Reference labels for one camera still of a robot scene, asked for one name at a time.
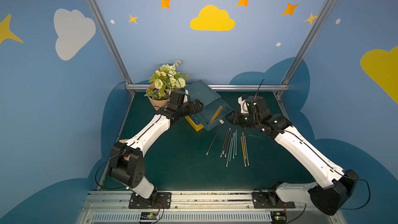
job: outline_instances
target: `white rose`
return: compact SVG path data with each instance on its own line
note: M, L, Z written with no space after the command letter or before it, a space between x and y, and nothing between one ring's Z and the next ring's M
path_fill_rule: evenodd
M163 87L163 82L161 79L156 79L155 83L155 88L156 89L161 89Z

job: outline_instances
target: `dark green tabletop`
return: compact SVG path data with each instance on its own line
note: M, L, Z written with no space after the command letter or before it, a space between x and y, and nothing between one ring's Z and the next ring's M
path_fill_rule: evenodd
M240 109L238 97L245 92L218 92L234 109ZM259 92L272 114L281 109L272 92ZM127 116L121 139L133 137L153 118L155 111L144 93L137 93ZM244 166L240 139L237 156L226 167L220 158L226 131L231 128L246 135L249 166ZM208 155L206 152L215 133L218 135ZM179 120L164 132L145 155L145 176L159 190L200 189L267 189L277 181L288 183L313 182L311 174L276 141L261 136L257 129L232 126L228 121L207 132L196 132L185 120ZM122 184L107 177L105 187Z

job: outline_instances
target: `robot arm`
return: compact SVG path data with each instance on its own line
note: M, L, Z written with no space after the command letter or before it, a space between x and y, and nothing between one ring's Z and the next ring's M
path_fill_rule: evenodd
M238 99L238 102L241 111L233 112L230 122L244 128L256 127L274 139L315 179L315 182L307 184L277 183L268 191L274 193L276 199L273 201L313 203L325 214L334 215L351 196L358 175L352 170L344 171L333 163L312 146L281 114L271 115L262 97L244 95Z
M139 195L145 206L156 202L157 190L144 176L144 156L156 139L180 117L202 111L203 105L199 100L189 100L187 90L172 91L167 107L157 110L146 127L127 142L117 142L112 147L109 175Z

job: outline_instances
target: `star decal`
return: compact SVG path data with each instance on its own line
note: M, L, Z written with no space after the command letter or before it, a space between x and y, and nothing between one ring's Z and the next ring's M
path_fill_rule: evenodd
M291 5L291 4L287 3L286 10L282 13L282 15L284 15L284 14L293 15L293 11L296 9L297 6L299 6L299 5Z
M161 8L169 8L170 9L170 0L162 0L162 6Z
M135 21L138 17L132 17L130 14L130 21L129 22L135 22L135 24L137 24L137 22Z
M244 6L248 6L248 3L249 3L249 0L239 0L239 3L238 3L238 5L236 5L236 6L239 6L239 5L244 5Z
M310 16L306 21L304 21L304 22L310 22L310 25L312 25L312 21L314 21L314 19L317 18L317 17L318 17L318 16L315 16L315 17L314 17L314 16L312 15L312 12L311 12L311 16Z
M14 33L10 31L10 21L11 21L11 14L8 14L8 16L2 22L0 22L0 44L5 39L12 39L17 42L23 42L16 35L14 35Z

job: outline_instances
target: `transparent box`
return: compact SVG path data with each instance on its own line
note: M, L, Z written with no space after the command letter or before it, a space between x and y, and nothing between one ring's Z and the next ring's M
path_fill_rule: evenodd
M196 125L202 124L207 131L220 124L221 119L224 119L225 121L226 115L233 111L233 109L223 101L221 96L213 91L213 89L206 85L202 80L186 86L185 89L188 90L191 101L198 99L203 103L202 111L190 115L189 117ZM209 124L220 106L222 106L222 109L217 118Z

